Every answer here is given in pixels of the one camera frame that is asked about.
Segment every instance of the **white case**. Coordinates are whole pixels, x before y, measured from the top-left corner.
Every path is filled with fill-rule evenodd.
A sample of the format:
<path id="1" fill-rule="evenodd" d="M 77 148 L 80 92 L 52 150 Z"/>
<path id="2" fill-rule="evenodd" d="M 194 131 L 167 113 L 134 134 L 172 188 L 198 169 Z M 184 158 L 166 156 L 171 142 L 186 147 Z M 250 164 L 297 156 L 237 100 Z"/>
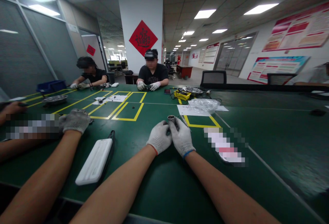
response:
<path id="1" fill-rule="evenodd" d="M 97 140 L 75 180 L 77 185 L 96 183 L 100 179 L 112 146 L 112 139 Z"/>

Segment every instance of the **white work glove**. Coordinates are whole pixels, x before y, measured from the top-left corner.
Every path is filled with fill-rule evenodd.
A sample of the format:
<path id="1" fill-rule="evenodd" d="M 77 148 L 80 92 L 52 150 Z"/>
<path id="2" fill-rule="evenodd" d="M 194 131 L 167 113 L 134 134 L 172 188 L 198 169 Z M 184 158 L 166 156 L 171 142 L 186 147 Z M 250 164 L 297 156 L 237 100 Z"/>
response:
<path id="1" fill-rule="evenodd" d="M 79 85 L 78 85 L 78 88 L 79 89 L 87 89 L 87 88 L 89 88 L 90 87 L 90 85 L 88 84 L 88 83 L 80 83 Z"/>
<path id="2" fill-rule="evenodd" d="M 146 144 L 152 145 L 157 155 L 165 151 L 171 144 L 171 134 L 167 135 L 169 125 L 166 121 L 161 121 L 151 130 L 150 137 Z"/>
<path id="3" fill-rule="evenodd" d="M 143 89 L 145 89 L 145 87 L 146 87 L 146 85 L 143 81 L 138 81 L 138 83 L 137 83 L 138 90 L 143 90 Z"/>
<path id="4" fill-rule="evenodd" d="M 71 89 L 77 89 L 78 85 L 76 83 L 72 83 L 70 86 Z"/>
<path id="5" fill-rule="evenodd" d="M 195 150 L 192 144 L 190 129 L 177 117 L 175 121 L 168 121 L 170 132 L 172 136 L 172 142 L 178 153 L 185 159 L 190 152 Z"/>
<path id="6" fill-rule="evenodd" d="M 90 116 L 84 109 L 72 109 L 72 111 L 63 117 L 60 117 L 60 122 L 63 125 L 63 133 L 67 130 L 76 130 L 82 134 L 89 125 Z"/>
<path id="7" fill-rule="evenodd" d="M 160 86 L 161 86 L 161 83 L 160 82 L 151 83 L 150 84 L 150 90 L 151 91 L 154 91 L 154 90 L 156 90 Z"/>

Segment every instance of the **blue plastic bin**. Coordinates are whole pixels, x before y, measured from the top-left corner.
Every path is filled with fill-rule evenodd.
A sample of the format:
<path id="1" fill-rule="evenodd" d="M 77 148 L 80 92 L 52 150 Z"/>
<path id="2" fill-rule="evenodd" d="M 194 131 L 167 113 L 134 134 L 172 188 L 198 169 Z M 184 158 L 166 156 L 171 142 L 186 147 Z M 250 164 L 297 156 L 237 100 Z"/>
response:
<path id="1" fill-rule="evenodd" d="M 37 85 L 37 92 L 41 92 L 41 90 L 43 90 L 44 94 L 51 94 L 62 89 L 66 89 L 66 84 L 65 81 L 61 80 L 41 83 Z"/>

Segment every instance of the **plastic bag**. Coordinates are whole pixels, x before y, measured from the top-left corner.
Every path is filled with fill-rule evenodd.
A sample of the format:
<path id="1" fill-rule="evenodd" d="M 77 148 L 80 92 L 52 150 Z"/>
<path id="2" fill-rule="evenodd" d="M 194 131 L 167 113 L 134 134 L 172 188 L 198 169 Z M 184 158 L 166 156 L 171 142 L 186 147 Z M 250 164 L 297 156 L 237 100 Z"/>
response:
<path id="1" fill-rule="evenodd" d="M 188 107 L 197 113 L 213 114 L 220 106 L 220 102 L 215 99 L 192 99 Z"/>

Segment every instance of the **green workbench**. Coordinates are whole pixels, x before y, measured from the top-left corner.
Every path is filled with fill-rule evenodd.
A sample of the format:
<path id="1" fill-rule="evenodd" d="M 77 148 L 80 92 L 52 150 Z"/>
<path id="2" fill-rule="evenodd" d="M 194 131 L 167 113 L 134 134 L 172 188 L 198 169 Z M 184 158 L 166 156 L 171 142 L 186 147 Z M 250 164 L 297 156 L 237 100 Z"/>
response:
<path id="1" fill-rule="evenodd" d="M 31 114 L 67 114 L 73 108 L 85 108 L 95 119 L 79 143 L 60 193 L 64 199 L 84 202 L 96 189 L 96 184 L 77 186 L 75 179 L 97 140 L 107 138 L 115 130 L 116 143 L 108 177 L 145 146 L 158 122 L 166 120 L 168 115 L 179 115 L 176 106 L 179 103 L 164 95 L 163 88 L 146 93 L 139 92 L 135 85 L 119 85 L 106 91 L 63 90 L 53 95 L 67 93 L 67 103 L 51 108 L 42 107 L 39 95 L 25 100 L 30 104 Z M 91 105 L 95 97 L 112 94 L 130 96 L 123 103 Z M 212 119 L 188 117 L 197 152 L 280 222 L 321 223 L 317 214 L 329 221 L 328 201 L 319 195 L 329 187 L 329 115 L 309 115 L 313 109 L 325 110 L 328 103 L 298 93 L 213 91 L 211 96 L 221 98 L 229 112 L 218 111 Z M 246 158 L 245 166 L 221 161 L 202 128 L 216 126 L 221 127 L 224 136 Z M 21 187 L 57 144 L 58 141 L 45 143 L 0 164 L 0 182 Z M 206 191 L 173 145 L 151 164 L 130 213 L 169 223 L 223 223 Z"/>

